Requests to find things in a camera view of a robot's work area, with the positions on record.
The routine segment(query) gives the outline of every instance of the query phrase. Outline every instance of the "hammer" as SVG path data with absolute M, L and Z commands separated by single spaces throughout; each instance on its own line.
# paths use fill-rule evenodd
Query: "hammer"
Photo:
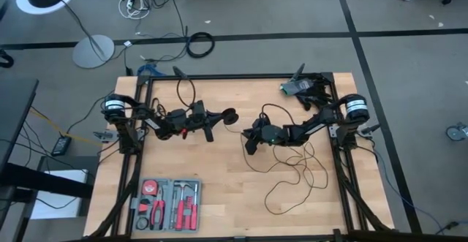
M 176 230 L 182 230 L 182 217 L 184 216 L 184 189 L 186 186 L 189 188 L 192 188 L 190 184 L 184 181 L 179 181 L 174 184 L 174 186 L 180 186 L 181 187 L 181 199 L 178 201 L 178 207 L 177 207 L 177 221 L 175 222 L 175 229 Z

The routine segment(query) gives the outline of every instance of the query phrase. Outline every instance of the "red handle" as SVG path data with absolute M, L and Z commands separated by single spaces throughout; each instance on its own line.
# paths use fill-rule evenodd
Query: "red handle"
M 162 220 L 164 219 L 164 209 L 165 209 L 165 202 L 163 200 L 159 201 L 159 229 L 162 229 Z
M 153 227 L 154 226 L 154 214 L 156 213 L 156 209 L 158 206 L 158 201 L 153 202 L 153 208 L 151 209 L 151 213 L 149 214 L 149 224 Z
M 197 229 L 197 205 L 192 205 L 192 220 L 190 221 L 190 230 Z
M 177 207 L 177 221 L 175 222 L 175 229 L 182 230 L 182 217 L 184 216 L 184 201 L 180 200 Z
M 190 229 L 190 216 L 185 216 L 184 217 L 184 229 L 189 230 Z

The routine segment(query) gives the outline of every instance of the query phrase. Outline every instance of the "wooden table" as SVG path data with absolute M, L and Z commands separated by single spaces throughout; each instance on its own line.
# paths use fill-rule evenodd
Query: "wooden table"
M 357 92 L 351 73 L 333 75 L 339 97 Z M 120 77 L 116 93 L 133 97 L 136 81 L 136 77 Z M 279 91 L 279 84 L 284 80 L 278 78 L 193 82 L 197 89 L 197 100 L 202 99 L 207 110 L 221 112 L 228 107 L 237 110 L 240 118 L 237 123 L 229 126 L 234 132 L 251 127 L 265 103 L 287 108 L 296 123 L 309 119 L 317 112 L 314 108 L 306 112 L 295 97 L 285 97 Z M 176 81 L 158 80 L 152 89 L 153 97 L 158 97 L 167 110 L 184 107 L 176 96 Z M 192 88 L 186 82 L 181 84 L 181 96 L 186 102 L 192 100 Z M 144 99 L 145 94 L 142 94 L 139 100 L 143 102 Z M 290 119 L 283 110 L 267 107 L 265 111 L 273 124 L 290 124 Z M 313 134 L 309 142 L 314 146 L 315 156 L 327 172 L 313 159 L 308 163 L 314 174 L 314 185 L 323 186 L 328 174 L 328 187 L 313 189 L 304 204 L 282 215 L 269 213 L 265 209 L 264 199 L 277 182 L 296 182 L 296 171 L 286 165 L 278 165 L 269 173 L 256 173 L 246 165 L 238 133 L 227 131 L 220 122 L 214 127 L 213 135 L 212 143 L 206 142 L 202 130 L 189 134 L 186 140 L 174 136 L 161 141 L 152 132 L 146 136 L 140 178 L 199 178 L 203 182 L 200 231 L 196 234 L 133 232 L 132 238 L 324 235 L 331 234 L 332 229 L 340 229 L 342 233 L 346 233 L 326 129 Z M 358 145 L 371 148 L 369 142 L 362 138 L 358 138 Z M 105 151 L 101 157 L 106 157 L 115 148 Z M 259 145 L 257 153 L 248 156 L 247 160 L 258 170 L 266 170 L 275 163 L 272 148 Z M 275 151 L 283 160 L 297 155 L 288 148 L 277 147 Z M 121 154 L 114 154 L 99 166 L 85 235 L 99 226 L 116 201 L 123 157 Z M 352 151 L 352 157 L 363 199 L 384 224 L 392 227 L 393 222 L 374 155 L 358 148 Z M 269 196 L 267 204 L 273 212 L 280 213 L 300 203 L 308 192 L 309 187 L 303 178 L 294 186 L 280 184 Z M 128 205 L 125 205 L 121 215 L 121 232 L 125 227 L 127 211 Z M 356 215 L 353 209 L 355 223 L 358 222 Z

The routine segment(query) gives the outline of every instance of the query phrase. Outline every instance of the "metal bracket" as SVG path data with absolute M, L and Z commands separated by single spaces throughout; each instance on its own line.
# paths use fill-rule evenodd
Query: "metal bracket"
M 336 138 L 336 130 L 339 128 L 339 126 L 330 126 L 328 127 L 328 133 L 330 134 L 330 137 Z M 370 137 L 372 138 L 372 132 L 367 132 L 363 133 L 361 130 L 358 130 L 358 135 L 364 138 Z
M 143 129 L 137 130 L 137 133 L 139 140 L 145 137 L 145 131 Z M 96 136 L 101 143 L 110 143 L 118 140 L 118 132 L 115 130 L 106 129 L 104 132 L 93 132 L 93 135 Z
M 339 126 L 330 126 L 328 127 L 328 133 L 330 134 L 331 138 L 336 138 L 336 130 L 339 128 Z

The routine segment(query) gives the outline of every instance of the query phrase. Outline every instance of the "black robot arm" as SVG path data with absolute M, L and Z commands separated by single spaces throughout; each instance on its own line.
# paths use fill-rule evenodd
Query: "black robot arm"
M 174 73 L 181 79 L 192 82 L 187 75 L 180 69 L 174 67 Z M 132 117 L 127 118 L 125 115 L 125 104 L 131 106 L 133 110 Z M 138 139 L 136 129 L 132 128 L 131 121 L 144 121 L 153 130 L 158 139 L 168 140 L 173 135 L 182 134 L 183 139 L 186 138 L 188 132 L 194 132 L 197 129 L 203 129 L 208 142 L 214 140 L 211 129 L 223 120 L 224 124 L 231 125 L 238 120 L 238 115 L 235 109 L 228 108 L 222 113 L 212 113 L 205 110 L 203 101 L 199 100 L 187 105 L 187 109 L 177 109 L 165 113 L 165 111 L 155 111 L 145 103 L 140 103 L 131 97 L 119 94 L 111 94 L 105 99 L 105 109 L 102 113 L 109 124 L 115 125 L 120 139 L 120 152 L 122 154 L 139 154 L 142 146 Z M 158 104 L 158 110 L 164 109 Z
M 343 122 L 339 122 L 336 117 L 336 110 L 345 104 L 347 117 Z M 324 126 L 339 122 L 337 130 L 338 139 L 345 137 L 349 133 L 354 133 L 359 125 L 369 119 L 366 99 L 358 94 L 350 94 L 341 98 L 338 102 L 326 105 L 318 114 L 315 114 L 308 121 L 302 124 L 284 125 L 282 128 L 272 125 L 269 117 L 261 113 L 259 118 L 252 124 L 252 128 L 245 129 L 242 135 L 247 138 L 245 144 L 247 153 L 252 155 L 257 150 L 258 143 L 280 146 L 301 146 Z

